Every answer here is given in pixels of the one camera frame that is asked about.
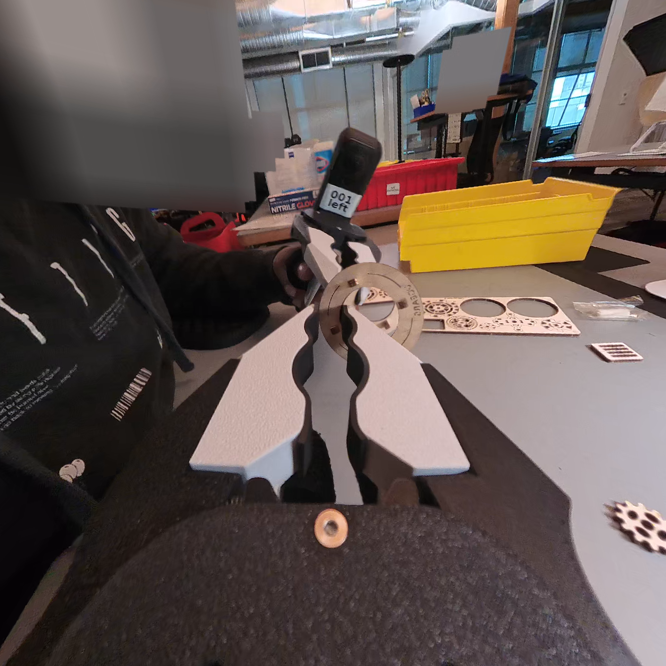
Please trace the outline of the black softbox light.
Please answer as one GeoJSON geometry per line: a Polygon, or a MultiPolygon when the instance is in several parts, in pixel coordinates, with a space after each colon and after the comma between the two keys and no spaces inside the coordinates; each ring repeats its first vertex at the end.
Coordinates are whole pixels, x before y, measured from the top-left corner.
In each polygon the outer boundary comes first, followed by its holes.
{"type": "Polygon", "coordinates": [[[633,26],[623,42],[647,77],[665,72],[665,13],[633,26]]]}

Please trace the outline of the small slotted wooden piece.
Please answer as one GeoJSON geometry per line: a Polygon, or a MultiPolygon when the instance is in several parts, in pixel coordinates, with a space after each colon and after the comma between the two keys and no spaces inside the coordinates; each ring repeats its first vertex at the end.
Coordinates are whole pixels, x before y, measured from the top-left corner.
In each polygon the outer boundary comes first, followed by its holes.
{"type": "Polygon", "coordinates": [[[641,362],[644,357],[628,345],[620,342],[593,343],[590,350],[607,363],[641,362]]]}

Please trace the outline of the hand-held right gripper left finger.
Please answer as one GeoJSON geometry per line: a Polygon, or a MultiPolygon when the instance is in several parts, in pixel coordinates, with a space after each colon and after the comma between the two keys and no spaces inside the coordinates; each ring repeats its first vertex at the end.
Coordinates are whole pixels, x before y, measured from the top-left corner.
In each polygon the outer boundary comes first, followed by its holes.
{"type": "Polygon", "coordinates": [[[280,495],[312,459],[312,410],[305,383],[314,369],[318,313],[309,305],[239,359],[189,465],[196,471],[267,480],[280,495]]]}

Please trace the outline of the clear plastic parts bag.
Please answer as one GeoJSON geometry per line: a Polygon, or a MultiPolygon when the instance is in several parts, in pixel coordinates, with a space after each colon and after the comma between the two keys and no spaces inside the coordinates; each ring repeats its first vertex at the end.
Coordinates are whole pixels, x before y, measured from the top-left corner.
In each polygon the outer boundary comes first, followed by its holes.
{"type": "Polygon", "coordinates": [[[574,309],[586,318],[598,321],[640,321],[647,317],[640,296],[593,302],[573,302],[574,309]]]}

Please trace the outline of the yellow plastic bin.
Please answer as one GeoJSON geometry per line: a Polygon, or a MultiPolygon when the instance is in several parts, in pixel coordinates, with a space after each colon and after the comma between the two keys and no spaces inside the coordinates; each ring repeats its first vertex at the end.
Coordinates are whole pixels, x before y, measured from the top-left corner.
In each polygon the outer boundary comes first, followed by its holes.
{"type": "Polygon", "coordinates": [[[583,261],[620,191],[549,177],[406,196],[400,261],[412,273],[583,261]]]}

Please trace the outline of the white cardboard box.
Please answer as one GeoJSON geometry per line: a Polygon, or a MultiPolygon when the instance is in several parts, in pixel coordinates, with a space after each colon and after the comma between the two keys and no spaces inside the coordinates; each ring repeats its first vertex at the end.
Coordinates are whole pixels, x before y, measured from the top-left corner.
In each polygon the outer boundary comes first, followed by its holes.
{"type": "Polygon", "coordinates": [[[274,169],[265,173],[270,196],[320,188],[312,146],[285,148],[284,156],[274,162],[274,169]]]}

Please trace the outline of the red plastic bin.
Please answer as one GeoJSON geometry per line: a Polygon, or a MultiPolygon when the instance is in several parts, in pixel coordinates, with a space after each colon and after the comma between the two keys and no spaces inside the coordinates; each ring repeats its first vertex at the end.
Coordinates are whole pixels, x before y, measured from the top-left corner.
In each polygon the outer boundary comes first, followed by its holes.
{"type": "Polygon", "coordinates": [[[382,162],[356,212],[401,205],[406,196],[456,189],[462,156],[419,161],[382,162]]]}

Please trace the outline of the wooden ring base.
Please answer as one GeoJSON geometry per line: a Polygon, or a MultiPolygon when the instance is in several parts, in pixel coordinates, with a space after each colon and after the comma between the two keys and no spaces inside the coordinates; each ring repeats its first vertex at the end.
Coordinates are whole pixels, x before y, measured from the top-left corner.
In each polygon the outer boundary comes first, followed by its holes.
{"type": "Polygon", "coordinates": [[[394,307],[388,317],[371,321],[398,344],[411,350],[417,343],[424,323],[424,306],[418,291],[399,270],[380,263],[354,264],[338,273],[325,287],[319,302],[321,332],[328,345],[341,358],[348,356],[343,333],[343,308],[354,310],[354,300],[361,288],[384,292],[394,307]]]}

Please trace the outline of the laser-cut wooden parts sheet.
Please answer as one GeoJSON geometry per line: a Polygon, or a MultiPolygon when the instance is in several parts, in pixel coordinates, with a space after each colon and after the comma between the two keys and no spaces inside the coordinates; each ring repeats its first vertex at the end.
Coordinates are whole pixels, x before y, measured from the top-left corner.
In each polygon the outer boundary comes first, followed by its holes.
{"type": "Polygon", "coordinates": [[[424,321],[437,323],[437,328],[425,328],[423,332],[438,334],[474,334],[498,336],[549,336],[576,338],[581,335],[555,301],[547,296],[529,297],[425,297],[422,299],[424,321]],[[549,316],[534,316],[516,312],[513,305],[519,301],[533,301],[551,310],[549,316]],[[473,302],[488,302],[499,312],[482,316],[468,312],[473,302]]]}
{"type": "Polygon", "coordinates": [[[389,318],[395,309],[393,297],[377,288],[371,288],[358,310],[369,320],[378,322],[389,318]]]}

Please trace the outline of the person's left forearm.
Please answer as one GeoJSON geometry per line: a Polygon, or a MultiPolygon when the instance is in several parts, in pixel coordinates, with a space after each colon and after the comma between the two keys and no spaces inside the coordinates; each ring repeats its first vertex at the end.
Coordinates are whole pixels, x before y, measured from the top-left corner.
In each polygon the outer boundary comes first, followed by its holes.
{"type": "Polygon", "coordinates": [[[184,349],[237,345],[263,326],[270,304],[289,302],[274,270],[278,248],[216,253],[154,220],[145,222],[140,246],[184,349]]]}

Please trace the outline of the person's left hand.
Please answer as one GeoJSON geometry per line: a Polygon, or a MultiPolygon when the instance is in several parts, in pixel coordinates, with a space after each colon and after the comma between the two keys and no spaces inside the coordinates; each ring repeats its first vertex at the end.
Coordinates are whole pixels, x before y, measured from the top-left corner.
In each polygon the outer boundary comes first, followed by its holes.
{"type": "Polygon", "coordinates": [[[301,246],[282,247],[274,257],[273,271],[284,292],[282,302],[302,310],[314,273],[304,260],[301,246]]]}

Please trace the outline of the blue glove box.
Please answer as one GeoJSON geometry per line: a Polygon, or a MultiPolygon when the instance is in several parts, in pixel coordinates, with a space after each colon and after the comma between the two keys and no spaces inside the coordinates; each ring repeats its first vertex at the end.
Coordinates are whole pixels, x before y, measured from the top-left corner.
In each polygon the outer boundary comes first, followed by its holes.
{"type": "Polygon", "coordinates": [[[291,190],[267,198],[270,213],[286,214],[288,212],[312,209],[317,201],[319,189],[291,190]]]}

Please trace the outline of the wooden side table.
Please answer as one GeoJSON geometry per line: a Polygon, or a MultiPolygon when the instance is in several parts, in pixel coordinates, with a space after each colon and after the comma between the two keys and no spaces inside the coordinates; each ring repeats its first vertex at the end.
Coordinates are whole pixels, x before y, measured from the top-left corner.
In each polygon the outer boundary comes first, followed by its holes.
{"type": "MultiPolygon", "coordinates": [[[[400,210],[401,205],[398,204],[356,212],[352,218],[352,223],[362,228],[396,223],[400,216],[400,210]]],[[[238,241],[246,248],[290,242],[290,230],[297,216],[299,216],[299,213],[296,211],[272,214],[266,200],[254,212],[249,221],[237,227],[238,241]]]]}

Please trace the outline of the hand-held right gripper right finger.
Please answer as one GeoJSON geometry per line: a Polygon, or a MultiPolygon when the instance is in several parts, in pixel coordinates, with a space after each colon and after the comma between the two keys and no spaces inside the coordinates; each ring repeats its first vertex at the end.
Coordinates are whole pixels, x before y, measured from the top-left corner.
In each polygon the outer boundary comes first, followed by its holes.
{"type": "Polygon", "coordinates": [[[350,399],[348,457],[370,480],[449,476],[470,462],[419,359],[345,307],[350,399]]]}

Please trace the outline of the silver ventilation duct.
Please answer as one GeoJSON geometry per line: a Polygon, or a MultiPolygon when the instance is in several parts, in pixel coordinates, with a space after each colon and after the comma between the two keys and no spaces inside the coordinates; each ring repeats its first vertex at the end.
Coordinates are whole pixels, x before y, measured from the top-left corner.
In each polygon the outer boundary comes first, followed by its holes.
{"type": "Polygon", "coordinates": [[[454,27],[495,20],[496,1],[238,1],[244,58],[389,41],[420,54],[454,27]]]}
{"type": "MultiPolygon", "coordinates": [[[[333,68],[384,61],[398,54],[395,43],[337,45],[331,48],[333,68]]],[[[301,73],[299,52],[253,57],[242,61],[245,79],[266,79],[301,73]]]]}

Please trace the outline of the small wooden gear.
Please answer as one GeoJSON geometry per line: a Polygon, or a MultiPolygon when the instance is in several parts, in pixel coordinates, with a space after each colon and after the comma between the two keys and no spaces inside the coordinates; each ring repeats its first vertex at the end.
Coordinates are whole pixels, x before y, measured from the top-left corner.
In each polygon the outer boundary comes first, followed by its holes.
{"type": "Polygon", "coordinates": [[[630,501],[606,504],[605,509],[615,527],[630,541],[647,551],[665,554],[665,519],[658,511],[630,501]]]}

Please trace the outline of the wooden table with black legs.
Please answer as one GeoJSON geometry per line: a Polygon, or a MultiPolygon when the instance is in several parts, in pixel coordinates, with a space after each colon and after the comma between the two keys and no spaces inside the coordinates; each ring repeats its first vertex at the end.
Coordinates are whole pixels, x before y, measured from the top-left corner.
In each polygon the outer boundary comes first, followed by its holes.
{"type": "Polygon", "coordinates": [[[587,152],[551,156],[532,162],[532,169],[646,168],[664,167],[664,153],[587,152]]]}

